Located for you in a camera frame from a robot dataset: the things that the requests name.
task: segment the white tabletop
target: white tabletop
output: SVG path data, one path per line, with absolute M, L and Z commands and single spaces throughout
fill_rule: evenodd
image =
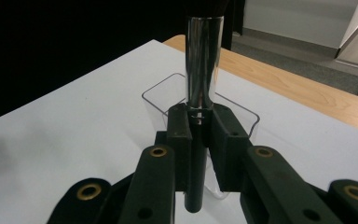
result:
M 155 138 L 141 95 L 173 73 L 185 73 L 184 53 L 151 41 L 1 117 L 0 223 L 46 223 L 77 181 L 134 172 Z M 358 181 L 358 129 L 223 70 L 216 91 L 256 112 L 254 145 L 279 150 L 306 181 Z M 176 196 L 176 223 L 244 223 L 238 193 L 206 192 L 197 214 Z

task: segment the white table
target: white table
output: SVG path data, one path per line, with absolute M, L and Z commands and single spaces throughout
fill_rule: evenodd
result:
M 185 72 L 184 53 L 151 41 L 0 118 L 0 223 L 46 223 L 77 181 L 111 184 L 154 142 L 141 94 Z M 217 90 L 261 117 L 254 144 L 274 147 L 311 184 L 358 181 L 358 129 L 220 70 Z M 244 223 L 238 193 L 205 193 L 197 214 L 176 194 L 176 223 Z

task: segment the chrome cylinder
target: chrome cylinder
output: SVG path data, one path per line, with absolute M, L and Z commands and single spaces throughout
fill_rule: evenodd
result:
M 186 104 L 190 110 L 213 107 L 222 33 L 223 17 L 187 18 Z

